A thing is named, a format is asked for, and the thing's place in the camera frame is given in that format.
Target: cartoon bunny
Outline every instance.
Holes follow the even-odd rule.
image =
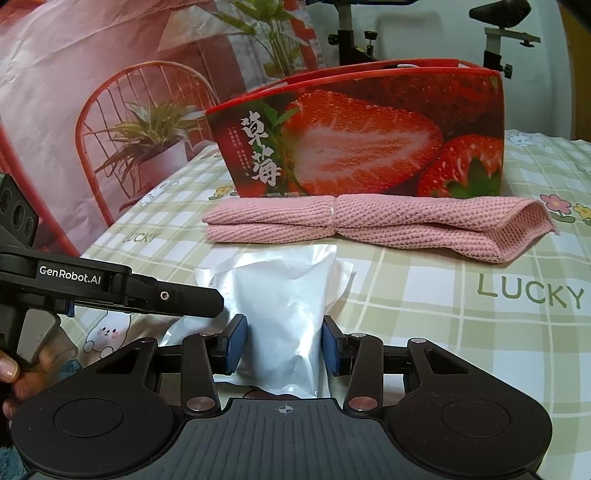
[[[172,181],[171,179],[164,180],[160,183],[157,187],[154,187],[150,192],[148,192],[140,201],[139,204],[142,207],[145,207],[147,204],[152,203],[160,194],[169,187],[174,187],[178,185],[178,181]]]
[[[540,147],[545,148],[544,144],[533,135],[519,133],[519,135],[509,135],[509,141],[518,147]]]
[[[130,324],[129,313],[108,312],[86,337],[84,351],[99,352],[101,358],[115,352],[124,344]]]

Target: white wall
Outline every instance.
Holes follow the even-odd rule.
[[[353,27],[359,47],[364,30],[378,32],[379,59],[447,57],[482,64],[485,24],[468,16],[471,8],[491,0],[419,0],[407,7],[354,6]],[[514,66],[505,79],[506,128],[570,138],[572,93],[566,36],[555,0],[530,0],[533,12],[515,30],[542,38],[542,45],[525,48],[503,39],[504,63]],[[338,30],[333,5],[309,7],[327,65],[338,64],[337,47],[327,36]]]

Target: plant pot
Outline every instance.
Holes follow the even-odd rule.
[[[152,183],[154,185],[166,180],[173,173],[178,172],[187,164],[187,152],[183,142],[174,144],[154,158],[143,162],[139,166],[140,175],[143,183]]]

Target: pink flower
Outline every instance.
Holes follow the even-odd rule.
[[[565,215],[568,215],[570,213],[570,208],[572,207],[572,204],[570,202],[567,202],[566,200],[563,200],[558,195],[540,195],[540,198],[542,199],[542,202],[546,204],[548,210],[552,210],[553,212],[560,212]]]

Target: circular pad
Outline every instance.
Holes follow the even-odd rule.
[[[113,478],[164,448],[173,434],[170,406],[154,392],[130,387],[127,378],[111,378],[111,384],[113,391],[101,393],[56,391],[57,384],[21,405],[11,435],[29,470],[56,478],[93,478],[97,472]]]
[[[466,437],[485,439],[503,433],[511,423],[509,413],[488,400],[457,400],[441,411],[444,425]]]
[[[117,403],[102,398],[83,398],[61,407],[53,423],[66,435],[91,438],[109,433],[122,420],[123,411]]]
[[[419,465],[451,478],[504,478],[538,468],[552,425],[543,407],[509,389],[482,394],[422,391],[393,409],[389,429]]]

